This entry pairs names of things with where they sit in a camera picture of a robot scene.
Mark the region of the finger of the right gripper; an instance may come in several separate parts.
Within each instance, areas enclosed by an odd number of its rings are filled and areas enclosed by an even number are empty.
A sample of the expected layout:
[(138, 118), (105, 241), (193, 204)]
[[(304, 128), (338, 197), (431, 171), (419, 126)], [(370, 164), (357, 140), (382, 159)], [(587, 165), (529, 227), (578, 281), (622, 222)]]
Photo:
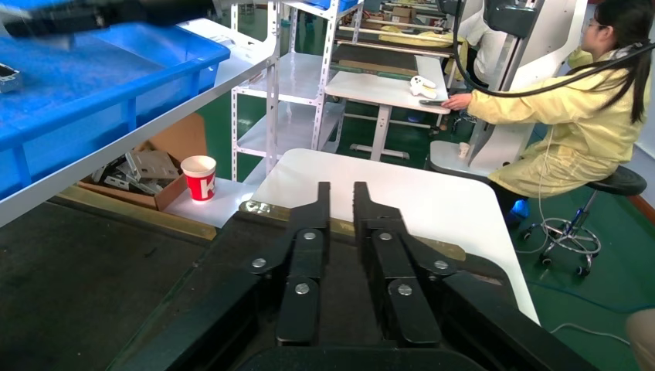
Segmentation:
[(105, 18), (93, 7), (2, 8), (2, 34), (11, 37), (69, 35), (105, 28)]

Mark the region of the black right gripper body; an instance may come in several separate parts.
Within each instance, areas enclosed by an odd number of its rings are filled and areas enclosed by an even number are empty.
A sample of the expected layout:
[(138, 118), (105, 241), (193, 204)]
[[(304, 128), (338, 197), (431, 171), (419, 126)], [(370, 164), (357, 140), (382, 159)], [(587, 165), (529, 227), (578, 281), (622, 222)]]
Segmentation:
[(104, 25), (144, 22), (174, 26), (215, 13), (215, 1), (115, 1), (104, 9)]

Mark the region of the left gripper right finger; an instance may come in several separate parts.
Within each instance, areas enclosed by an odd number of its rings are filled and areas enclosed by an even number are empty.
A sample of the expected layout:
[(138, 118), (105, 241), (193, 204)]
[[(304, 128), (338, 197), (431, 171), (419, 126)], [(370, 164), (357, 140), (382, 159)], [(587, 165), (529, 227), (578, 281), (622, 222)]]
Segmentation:
[(591, 370), (536, 324), (496, 279), (465, 270), (407, 230), (400, 211), (356, 182), (353, 224), (385, 337), (411, 370)]

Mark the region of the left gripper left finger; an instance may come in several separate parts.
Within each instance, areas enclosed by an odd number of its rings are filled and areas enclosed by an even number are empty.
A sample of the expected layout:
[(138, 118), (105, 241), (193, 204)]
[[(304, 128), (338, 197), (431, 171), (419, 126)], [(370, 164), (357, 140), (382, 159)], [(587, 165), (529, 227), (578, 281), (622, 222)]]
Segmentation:
[(236, 266), (121, 370), (230, 370), (270, 329), (276, 346), (314, 345), (330, 244), (330, 184), (290, 211), (281, 237)]

